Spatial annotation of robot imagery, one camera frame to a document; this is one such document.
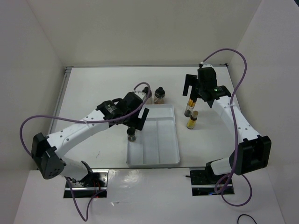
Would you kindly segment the small dark spice jar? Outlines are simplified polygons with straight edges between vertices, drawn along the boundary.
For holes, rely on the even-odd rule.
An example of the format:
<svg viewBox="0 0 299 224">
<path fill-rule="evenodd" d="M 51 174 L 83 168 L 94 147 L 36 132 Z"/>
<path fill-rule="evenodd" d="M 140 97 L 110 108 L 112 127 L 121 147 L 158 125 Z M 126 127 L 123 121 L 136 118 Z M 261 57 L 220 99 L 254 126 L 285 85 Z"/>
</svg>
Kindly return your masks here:
<svg viewBox="0 0 299 224">
<path fill-rule="evenodd" d="M 128 141 L 129 142 L 134 142 L 136 141 L 136 136 L 135 136 L 135 129 L 133 127 L 129 127 L 127 129 L 127 136 L 128 136 Z"/>
</svg>

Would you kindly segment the tall gold-banded bottle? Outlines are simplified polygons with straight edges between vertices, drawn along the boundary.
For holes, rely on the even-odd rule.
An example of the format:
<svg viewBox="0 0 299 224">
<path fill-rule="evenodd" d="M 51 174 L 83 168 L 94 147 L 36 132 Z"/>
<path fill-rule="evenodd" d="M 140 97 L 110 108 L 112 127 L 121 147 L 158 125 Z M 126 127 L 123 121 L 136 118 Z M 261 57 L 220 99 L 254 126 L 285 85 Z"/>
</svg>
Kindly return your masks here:
<svg viewBox="0 0 299 224">
<path fill-rule="evenodd" d="M 196 92 L 191 92 L 189 100 L 188 100 L 187 105 L 186 105 L 185 112 L 184 112 L 184 115 L 186 117 L 190 117 L 192 115 L 193 110 L 194 110 L 195 105 L 196 105 L 196 102 L 197 102 L 197 93 Z"/>
</svg>

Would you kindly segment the white-filled jar black cap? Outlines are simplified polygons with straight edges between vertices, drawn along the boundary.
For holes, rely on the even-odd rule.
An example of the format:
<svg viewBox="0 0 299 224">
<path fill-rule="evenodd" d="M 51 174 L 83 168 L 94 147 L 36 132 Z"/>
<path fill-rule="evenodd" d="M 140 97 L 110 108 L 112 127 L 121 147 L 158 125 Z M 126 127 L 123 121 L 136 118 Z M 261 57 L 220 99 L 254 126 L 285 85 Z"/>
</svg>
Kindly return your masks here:
<svg viewBox="0 0 299 224">
<path fill-rule="evenodd" d="M 143 92 L 146 94 L 146 105 L 153 104 L 153 98 L 152 98 L 152 92 L 149 90 L 149 88 L 146 86 L 143 89 Z"/>
</svg>

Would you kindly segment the small yellow-label bottle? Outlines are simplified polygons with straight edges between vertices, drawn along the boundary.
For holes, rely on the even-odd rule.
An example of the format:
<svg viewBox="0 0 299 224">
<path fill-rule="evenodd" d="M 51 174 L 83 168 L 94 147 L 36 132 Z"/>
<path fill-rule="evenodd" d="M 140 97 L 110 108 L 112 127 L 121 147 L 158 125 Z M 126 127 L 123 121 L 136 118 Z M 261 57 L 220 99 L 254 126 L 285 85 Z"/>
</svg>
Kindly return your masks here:
<svg viewBox="0 0 299 224">
<path fill-rule="evenodd" d="M 196 125 L 197 118 L 198 118 L 198 111 L 193 111 L 187 124 L 186 124 L 186 127 L 188 129 L 193 129 Z"/>
</svg>

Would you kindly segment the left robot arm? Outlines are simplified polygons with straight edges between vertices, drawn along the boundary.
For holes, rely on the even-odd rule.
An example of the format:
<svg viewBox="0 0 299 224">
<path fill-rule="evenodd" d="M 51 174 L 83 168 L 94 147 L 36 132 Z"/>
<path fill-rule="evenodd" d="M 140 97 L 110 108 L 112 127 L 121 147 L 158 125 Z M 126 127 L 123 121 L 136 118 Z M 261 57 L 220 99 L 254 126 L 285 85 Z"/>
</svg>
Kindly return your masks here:
<svg viewBox="0 0 299 224">
<path fill-rule="evenodd" d="M 104 101 L 79 123 L 48 136 L 36 134 L 31 157 L 43 178 L 48 180 L 61 175 L 84 187 L 97 182 L 99 175 L 86 162 L 73 161 L 65 155 L 84 140 L 114 125 L 142 130 L 149 113 L 147 108 L 142 108 L 146 97 L 142 91 L 129 92 L 124 98 Z"/>
</svg>

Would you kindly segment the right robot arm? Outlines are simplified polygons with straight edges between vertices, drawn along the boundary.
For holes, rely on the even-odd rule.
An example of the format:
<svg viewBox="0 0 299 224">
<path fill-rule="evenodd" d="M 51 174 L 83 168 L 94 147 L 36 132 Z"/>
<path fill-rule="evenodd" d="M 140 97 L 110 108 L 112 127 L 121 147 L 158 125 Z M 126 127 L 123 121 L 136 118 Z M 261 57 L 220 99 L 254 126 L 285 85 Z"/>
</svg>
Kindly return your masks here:
<svg viewBox="0 0 299 224">
<path fill-rule="evenodd" d="M 197 75 L 187 74 L 183 95 L 190 96 L 185 110 L 186 117 L 191 116 L 200 98 L 218 114 L 235 140 L 235 149 L 229 157 L 206 164 L 207 182 L 216 183 L 229 173 L 243 175 L 267 167 L 271 151 L 270 138 L 262 136 L 249 124 L 233 102 L 228 88 L 217 84 L 212 66 L 198 68 Z"/>
</svg>

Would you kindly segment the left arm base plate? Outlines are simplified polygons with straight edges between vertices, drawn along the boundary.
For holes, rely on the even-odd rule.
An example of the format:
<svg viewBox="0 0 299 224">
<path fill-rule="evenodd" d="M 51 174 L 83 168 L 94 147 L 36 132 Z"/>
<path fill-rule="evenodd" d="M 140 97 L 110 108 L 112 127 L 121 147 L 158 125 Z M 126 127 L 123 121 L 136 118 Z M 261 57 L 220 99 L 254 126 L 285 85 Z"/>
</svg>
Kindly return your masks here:
<svg viewBox="0 0 299 224">
<path fill-rule="evenodd" d="M 108 169 L 93 169 L 91 179 L 79 182 L 68 178 L 75 198 L 106 198 Z"/>
</svg>

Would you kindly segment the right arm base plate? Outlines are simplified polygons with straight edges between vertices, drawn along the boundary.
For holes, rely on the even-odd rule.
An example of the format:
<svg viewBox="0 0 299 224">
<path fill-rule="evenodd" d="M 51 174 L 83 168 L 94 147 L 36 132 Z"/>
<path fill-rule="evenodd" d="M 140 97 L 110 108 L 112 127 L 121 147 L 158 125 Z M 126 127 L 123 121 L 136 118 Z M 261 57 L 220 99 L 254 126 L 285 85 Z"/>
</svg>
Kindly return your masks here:
<svg viewBox="0 0 299 224">
<path fill-rule="evenodd" d="M 191 182 L 192 196 L 214 196 L 215 184 L 224 175 L 210 175 L 205 168 L 190 168 L 186 178 Z"/>
</svg>

